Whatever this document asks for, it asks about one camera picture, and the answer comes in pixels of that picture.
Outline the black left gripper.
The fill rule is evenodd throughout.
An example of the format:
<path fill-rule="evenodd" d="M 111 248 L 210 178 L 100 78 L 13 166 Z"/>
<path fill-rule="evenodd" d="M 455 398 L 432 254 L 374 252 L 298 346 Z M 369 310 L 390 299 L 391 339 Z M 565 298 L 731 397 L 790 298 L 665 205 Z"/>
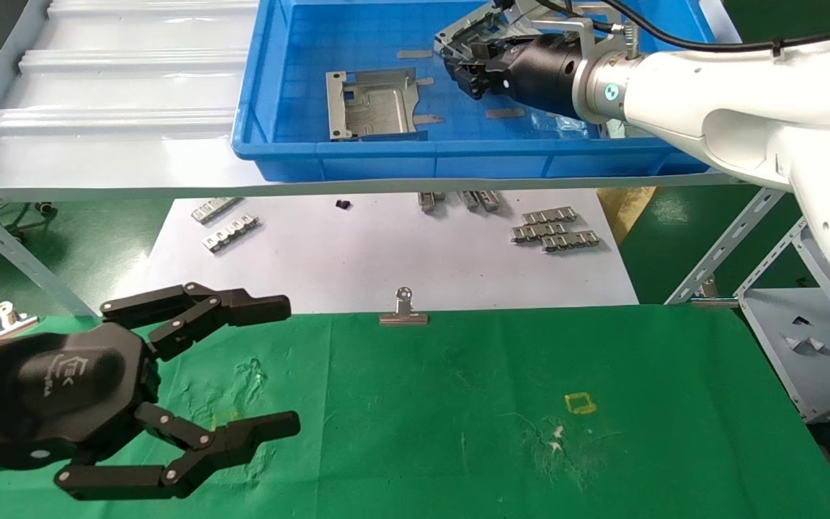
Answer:
<path fill-rule="evenodd" d="M 178 357 L 224 326 L 286 321 L 287 296 L 185 283 L 109 300 L 101 310 L 102 321 L 114 323 L 0 340 L 0 471 L 101 462 L 145 430 L 182 455 L 168 466 L 70 463 L 55 485 L 76 500 L 184 499 L 214 473 L 250 463 L 262 443 L 300 432 L 294 411 L 209 431 L 152 404 L 161 381 L 154 358 Z M 154 323 L 148 345 L 130 331 Z"/>

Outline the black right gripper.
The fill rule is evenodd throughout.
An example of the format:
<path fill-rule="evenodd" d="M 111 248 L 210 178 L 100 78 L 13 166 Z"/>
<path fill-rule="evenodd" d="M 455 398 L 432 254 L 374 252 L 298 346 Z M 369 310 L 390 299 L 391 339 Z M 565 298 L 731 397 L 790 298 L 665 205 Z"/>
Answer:
<path fill-rule="evenodd" d="M 470 98 L 504 95 L 537 110 L 580 118 L 572 99 L 574 75 L 582 61 L 576 34 L 476 40 L 470 52 L 470 59 L 444 58 L 448 75 Z"/>

